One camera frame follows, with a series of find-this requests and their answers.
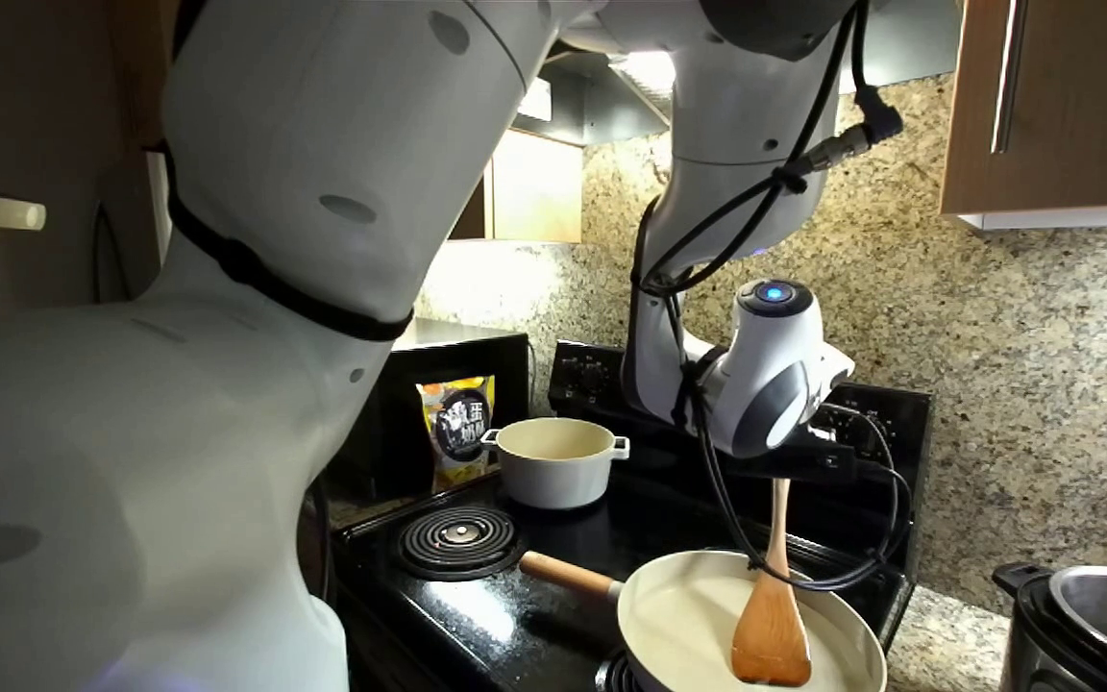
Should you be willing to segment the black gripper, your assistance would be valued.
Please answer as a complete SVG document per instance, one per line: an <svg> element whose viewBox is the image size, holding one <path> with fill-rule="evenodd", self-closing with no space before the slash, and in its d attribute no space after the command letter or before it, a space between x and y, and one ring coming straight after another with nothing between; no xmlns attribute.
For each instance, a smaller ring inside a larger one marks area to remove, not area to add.
<svg viewBox="0 0 1107 692"><path fill-rule="evenodd" d="M871 472L857 445L797 430L785 445L770 449L757 470L766 478L811 481L811 483L844 483Z"/></svg>

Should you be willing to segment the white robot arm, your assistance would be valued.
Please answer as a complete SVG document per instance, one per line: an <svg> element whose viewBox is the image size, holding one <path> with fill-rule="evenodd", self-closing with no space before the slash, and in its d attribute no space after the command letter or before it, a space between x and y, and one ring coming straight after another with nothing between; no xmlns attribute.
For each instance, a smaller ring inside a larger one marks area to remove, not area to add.
<svg viewBox="0 0 1107 692"><path fill-rule="evenodd" d="M548 47L665 51L674 181L625 383L757 458L844 372L815 301L697 351L665 301L775 247L870 0L201 0L164 87L174 242L131 303L0 317L0 692L346 692L307 483Z"/></svg>

